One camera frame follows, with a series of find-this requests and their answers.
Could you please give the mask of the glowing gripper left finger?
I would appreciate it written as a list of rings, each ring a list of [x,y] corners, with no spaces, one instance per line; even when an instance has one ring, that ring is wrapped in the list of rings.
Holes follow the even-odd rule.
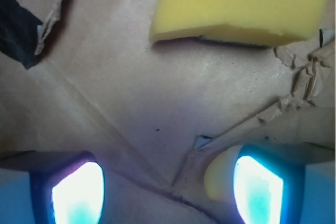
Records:
[[[91,152],[34,152],[31,163],[36,223],[99,223],[104,172]]]

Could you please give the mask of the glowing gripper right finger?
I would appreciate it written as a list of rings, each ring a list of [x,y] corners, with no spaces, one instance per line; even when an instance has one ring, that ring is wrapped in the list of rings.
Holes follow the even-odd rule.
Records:
[[[244,223],[299,223],[308,144],[246,144],[234,165],[233,190]]]

